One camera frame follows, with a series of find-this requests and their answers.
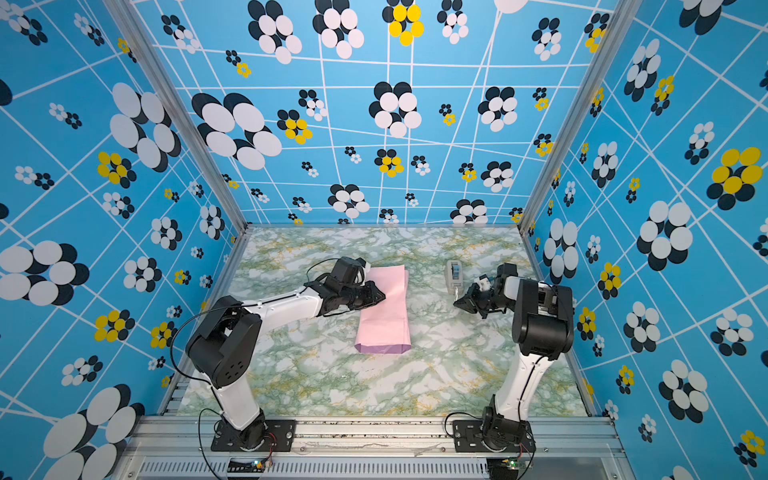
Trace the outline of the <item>purple wrapping paper sheet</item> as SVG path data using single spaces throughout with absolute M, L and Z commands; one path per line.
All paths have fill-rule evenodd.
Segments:
M 404 265 L 374 267 L 368 279 L 385 299 L 361 311 L 355 348 L 364 354 L 402 354 L 411 349 L 406 293 L 409 274 Z

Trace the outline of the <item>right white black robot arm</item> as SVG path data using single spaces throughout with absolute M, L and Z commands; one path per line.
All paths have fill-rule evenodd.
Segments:
M 572 348 L 572 290 L 523 278 L 516 265 L 503 263 L 495 276 L 474 280 L 453 305 L 483 319 L 496 313 L 512 315 L 517 351 L 504 383 L 484 409 L 480 441 L 489 451 L 521 446 L 534 452 L 529 409 L 544 373 Z

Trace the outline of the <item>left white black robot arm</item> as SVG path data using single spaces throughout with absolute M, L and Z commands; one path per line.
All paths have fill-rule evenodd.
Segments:
M 260 334 L 336 311 L 364 310 L 386 298 L 384 282 L 374 279 L 370 263 L 346 256 L 337 258 L 330 272 L 287 293 L 250 302 L 219 298 L 185 352 L 219 405 L 221 435 L 232 436 L 234 447 L 244 451 L 275 441 L 247 379 Z

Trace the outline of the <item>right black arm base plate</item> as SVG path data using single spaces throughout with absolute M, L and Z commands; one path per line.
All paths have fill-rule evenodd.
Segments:
M 502 421 L 495 426 L 481 420 L 455 420 L 449 427 L 457 453 L 535 453 L 529 422 Z

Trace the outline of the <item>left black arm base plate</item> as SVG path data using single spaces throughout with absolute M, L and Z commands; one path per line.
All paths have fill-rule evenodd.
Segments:
M 237 430 L 226 420 L 219 420 L 210 449 L 213 452 L 290 452 L 296 427 L 297 421 L 293 419 L 267 419 Z

